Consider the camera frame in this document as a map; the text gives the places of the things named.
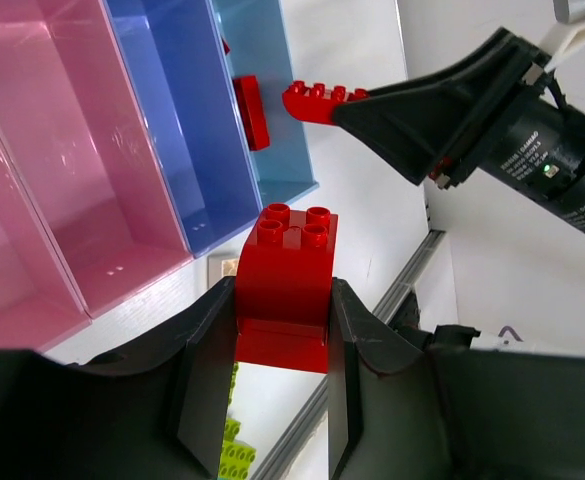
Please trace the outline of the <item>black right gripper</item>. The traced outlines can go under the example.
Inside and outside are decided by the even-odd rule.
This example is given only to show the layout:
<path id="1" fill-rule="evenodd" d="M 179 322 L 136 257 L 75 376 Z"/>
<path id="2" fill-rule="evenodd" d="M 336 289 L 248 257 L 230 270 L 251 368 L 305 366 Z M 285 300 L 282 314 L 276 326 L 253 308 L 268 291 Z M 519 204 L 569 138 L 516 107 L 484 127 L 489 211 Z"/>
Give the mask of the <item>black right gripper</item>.
<path id="1" fill-rule="evenodd" d="M 456 63 L 368 92 L 335 108 L 331 120 L 411 183 L 445 159 L 461 160 L 542 61 L 542 50 L 505 28 Z M 585 234 L 585 113 L 557 81 L 555 103 L 535 99 L 479 168 Z"/>

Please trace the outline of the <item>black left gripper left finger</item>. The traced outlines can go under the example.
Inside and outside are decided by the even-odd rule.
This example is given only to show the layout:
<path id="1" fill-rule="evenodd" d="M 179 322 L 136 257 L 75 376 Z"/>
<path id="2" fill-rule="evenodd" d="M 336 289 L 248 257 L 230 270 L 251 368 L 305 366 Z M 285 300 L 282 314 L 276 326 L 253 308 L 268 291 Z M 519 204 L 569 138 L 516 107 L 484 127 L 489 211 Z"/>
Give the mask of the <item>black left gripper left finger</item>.
<path id="1" fill-rule="evenodd" d="M 0 479 L 213 479 L 235 281 L 85 364 L 0 350 Z"/>

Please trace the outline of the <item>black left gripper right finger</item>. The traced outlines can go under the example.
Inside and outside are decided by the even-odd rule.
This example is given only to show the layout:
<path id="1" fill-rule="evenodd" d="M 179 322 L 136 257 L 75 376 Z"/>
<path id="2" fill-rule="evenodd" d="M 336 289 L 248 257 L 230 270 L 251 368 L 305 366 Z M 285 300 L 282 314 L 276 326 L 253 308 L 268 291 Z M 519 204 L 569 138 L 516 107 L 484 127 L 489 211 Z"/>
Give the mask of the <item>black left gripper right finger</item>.
<path id="1" fill-rule="evenodd" d="M 585 479 L 585 358 L 474 349 L 477 331 L 398 332 L 350 285 L 329 387 L 333 479 Z"/>

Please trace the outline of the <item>red curved lego piece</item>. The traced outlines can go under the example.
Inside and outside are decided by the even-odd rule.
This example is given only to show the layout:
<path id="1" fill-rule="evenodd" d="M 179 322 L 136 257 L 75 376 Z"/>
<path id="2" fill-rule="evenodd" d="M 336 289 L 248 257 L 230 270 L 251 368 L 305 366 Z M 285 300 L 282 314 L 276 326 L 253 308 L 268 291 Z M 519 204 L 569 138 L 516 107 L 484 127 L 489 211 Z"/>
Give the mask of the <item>red curved lego piece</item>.
<path id="1" fill-rule="evenodd" d="M 298 121 L 333 125 L 337 107 L 368 97 L 369 92 L 362 88 L 350 91 L 343 85 L 328 88 L 324 83 L 307 85 L 296 80 L 283 92 L 282 101 L 288 114 Z"/>

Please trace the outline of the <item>red lego brick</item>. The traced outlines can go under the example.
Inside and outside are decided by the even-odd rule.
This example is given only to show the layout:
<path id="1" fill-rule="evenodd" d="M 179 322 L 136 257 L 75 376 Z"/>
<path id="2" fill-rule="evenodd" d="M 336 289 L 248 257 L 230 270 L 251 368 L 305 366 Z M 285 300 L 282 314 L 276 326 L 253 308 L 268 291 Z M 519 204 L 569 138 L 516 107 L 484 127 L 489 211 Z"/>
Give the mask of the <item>red lego brick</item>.
<path id="1" fill-rule="evenodd" d="M 236 77 L 232 84 L 249 149 L 259 151 L 269 147 L 270 136 L 257 77 Z"/>

